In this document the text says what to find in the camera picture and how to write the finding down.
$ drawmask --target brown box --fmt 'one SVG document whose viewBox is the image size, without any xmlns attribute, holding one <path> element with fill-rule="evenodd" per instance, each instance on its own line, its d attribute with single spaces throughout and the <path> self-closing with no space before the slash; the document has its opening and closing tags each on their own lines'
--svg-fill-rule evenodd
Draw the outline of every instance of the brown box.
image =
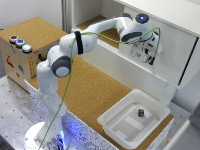
<svg viewBox="0 0 200 150">
<path fill-rule="evenodd" d="M 36 17 L 0 31 L 0 50 L 6 74 L 27 90 L 24 79 L 36 76 L 36 66 L 40 62 L 38 54 L 46 57 L 50 46 L 67 33 L 47 21 Z M 9 38 L 17 35 L 32 46 L 33 51 L 25 54 Z"/>
</svg>

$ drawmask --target green cable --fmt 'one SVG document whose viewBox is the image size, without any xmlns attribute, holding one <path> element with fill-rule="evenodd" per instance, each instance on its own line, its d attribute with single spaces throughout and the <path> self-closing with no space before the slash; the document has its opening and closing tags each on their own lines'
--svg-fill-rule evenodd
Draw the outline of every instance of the green cable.
<svg viewBox="0 0 200 150">
<path fill-rule="evenodd" d="M 158 39 L 158 43 L 157 43 L 157 46 L 156 46 L 156 52 L 155 52 L 155 54 L 154 54 L 154 57 L 156 57 L 157 50 L 158 50 L 158 46 L 159 46 L 159 43 L 160 43 L 160 35 L 161 35 L 161 30 L 160 30 L 159 27 L 153 28 L 153 29 L 149 30 L 148 32 L 146 32 L 145 34 L 143 34 L 143 35 L 139 36 L 138 38 L 136 38 L 136 39 L 134 39 L 134 40 L 132 40 L 132 41 L 129 41 L 129 42 L 116 41 L 116 40 L 113 40 L 113 39 L 111 39 L 111 38 L 109 38 L 109 37 L 107 37 L 107 36 L 105 36 L 105 35 L 102 35 L 102 34 L 99 34 L 99 33 L 94 33 L 94 32 L 85 32 L 85 33 L 82 33 L 81 35 L 85 35 L 85 34 L 96 34 L 96 35 L 102 36 L 102 37 L 104 37 L 104 38 L 106 38 L 106 39 L 108 39 L 108 40 L 111 40 L 111 41 L 113 41 L 113 42 L 116 42 L 116 43 L 128 44 L 128 43 L 131 43 L 131 42 L 134 42 L 134 41 L 137 41 L 137 40 L 141 39 L 143 36 L 147 35 L 147 34 L 150 33 L 151 31 L 154 31 L 154 30 L 156 30 L 156 29 L 159 30 L 159 39 Z M 48 129 L 47 129 L 47 131 L 46 131 L 46 133 L 45 133 L 45 136 L 44 136 L 44 138 L 43 138 L 43 140 L 42 140 L 42 142 L 41 142 L 40 147 L 39 147 L 38 150 L 40 150 L 40 148 L 42 147 L 42 144 L 44 143 L 44 140 L 45 140 L 45 138 L 46 138 L 46 136 L 47 136 L 47 133 L 49 132 L 49 130 L 50 130 L 50 128 L 51 128 L 51 126 L 52 126 L 52 124 L 53 124 L 55 118 L 57 117 L 57 115 L 58 115 L 58 113 L 59 113 L 59 111 L 60 111 L 60 108 L 62 107 L 62 104 L 63 104 L 63 102 L 64 102 L 64 99 L 65 99 L 67 90 L 68 90 L 68 88 L 69 88 L 69 83 L 70 83 L 71 75 L 72 75 L 72 51 L 73 51 L 73 47 L 74 47 L 74 42 L 75 42 L 75 40 L 76 40 L 76 37 L 74 38 L 74 40 L 73 40 L 73 42 L 72 42 L 72 47 L 71 47 L 71 62 L 70 62 L 71 70 L 70 70 L 70 75 L 69 75 L 69 80 L 68 80 L 68 83 L 67 83 L 67 87 L 66 87 L 66 89 L 65 89 L 65 92 L 64 92 L 64 95 L 63 95 L 63 98 L 62 98 L 62 102 L 61 102 L 61 104 L 60 104 L 60 107 L 59 107 L 58 111 L 56 112 L 56 115 L 54 116 L 53 120 L 51 121 L 51 123 L 50 123 L 50 125 L 49 125 L 49 127 L 48 127 Z"/>
</svg>

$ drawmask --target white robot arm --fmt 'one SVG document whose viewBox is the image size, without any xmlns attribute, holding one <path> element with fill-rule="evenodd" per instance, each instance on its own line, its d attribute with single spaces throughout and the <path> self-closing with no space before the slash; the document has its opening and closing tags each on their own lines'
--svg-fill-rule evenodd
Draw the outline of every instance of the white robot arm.
<svg viewBox="0 0 200 150">
<path fill-rule="evenodd" d="M 86 30 L 83 30 L 81 33 L 100 33 L 111 28 L 117 29 L 120 35 L 120 40 L 122 42 L 129 42 L 151 30 L 152 25 L 151 19 L 146 14 L 139 14 L 135 17 L 134 20 L 132 20 L 131 15 L 122 13 L 111 19 L 92 24 Z M 56 91 L 58 90 L 57 77 L 65 77 L 70 73 L 71 47 L 74 38 L 74 33 L 62 37 L 60 39 L 59 45 L 50 48 L 47 54 L 47 59 L 39 63 L 37 66 L 37 79 L 39 83 L 40 98 L 43 104 L 48 109 L 45 124 L 37 134 L 37 139 L 39 142 L 42 141 L 47 131 L 47 128 L 49 127 L 50 122 L 55 116 L 57 109 L 62 101 L 56 93 Z M 81 39 L 82 51 L 83 53 L 85 53 L 92 51 L 95 48 L 97 44 L 98 35 L 85 34 L 81 36 Z M 156 49 L 158 36 L 153 31 L 151 31 L 135 42 L 138 41 L 148 42 L 153 48 Z M 78 44 L 75 41 L 72 55 L 78 54 L 78 49 Z M 161 50 L 162 46 L 161 44 L 159 44 L 158 52 L 160 52 Z M 56 138 L 56 136 L 62 131 L 61 117 L 66 113 L 66 111 L 67 107 L 63 103 L 53 124 L 56 130 L 53 130 L 54 127 L 52 127 L 52 130 L 49 130 L 44 141 L 44 145 L 52 141 L 53 138 Z"/>
</svg>

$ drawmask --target cork shelf liner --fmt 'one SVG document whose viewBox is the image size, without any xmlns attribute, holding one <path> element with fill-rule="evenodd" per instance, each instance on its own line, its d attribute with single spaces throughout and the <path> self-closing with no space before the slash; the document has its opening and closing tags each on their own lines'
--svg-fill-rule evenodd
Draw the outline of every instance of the cork shelf liner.
<svg viewBox="0 0 200 150">
<path fill-rule="evenodd" d="M 84 30 L 89 25 L 91 25 L 91 24 L 93 24 L 95 22 L 99 22 L 99 21 L 105 20 L 105 19 L 107 19 L 107 18 L 105 18 L 103 16 L 97 16 L 97 17 L 95 17 L 95 18 L 93 18 L 93 19 L 91 19 L 91 20 L 89 20 L 87 22 L 84 22 L 83 24 L 78 25 L 77 27 L 80 28 L 80 29 L 82 29 L 82 30 Z M 107 36 L 107 37 L 109 37 L 111 39 L 114 39 L 116 41 L 120 40 L 119 34 L 118 34 L 118 32 L 117 32 L 116 29 L 109 29 L 109 30 L 101 32 L 101 34 L 103 34 L 103 35 L 105 35 L 105 36 Z M 106 38 L 103 38 L 101 36 L 99 36 L 99 39 L 102 40 L 102 41 L 104 41 L 104 42 L 106 42 L 106 43 L 108 43 L 108 44 L 110 44 L 110 45 L 112 45 L 113 47 L 115 47 L 117 49 L 119 48 L 119 43 L 112 42 L 112 41 L 110 41 L 110 40 L 108 40 Z"/>
<path fill-rule="evenodd" d="M 58 78 L 58 95 L 63 97 L 68 77 Z M 39 88 L 37 78 L 29 81 Z M 110 139 L 103 131 L 97 118 L 127 95 L 131 89 L 101 72 L 78 56 L 73 57 L 72 78 L 65 103 L 68 109 L 83 120 L 91 128 L 113 143 L 119 149 L 123 148 Z M 145 150 L 173 119 L 169 115 L 136 150 Z"/>
<path fill-rule="evenodd" d="M 0 37 L 8 43 L 10 36 L 17 35 L 19 39 L 25 40 L 26 44 L 30 44 L 33 51 L 58 41 L 66 34 L 66 32 L 40 17 L 32 18 L 0 31 Z"/>
</svg>

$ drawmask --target white plastic bin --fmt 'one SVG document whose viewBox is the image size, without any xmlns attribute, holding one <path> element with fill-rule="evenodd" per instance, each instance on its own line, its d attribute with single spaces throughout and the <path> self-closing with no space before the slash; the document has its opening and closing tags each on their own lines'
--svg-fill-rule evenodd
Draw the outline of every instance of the white plastic bin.
<svg viewBox="0 0 200 150">
<path fill-rule="evenodd" d="M 144 110 L 144 117 L 138 116 Z M 170 109 L 135 89 L 112 106 L 97 121 L 105 133 L 126 149 L 137 148 L 169 115 Z"/>
</svg>

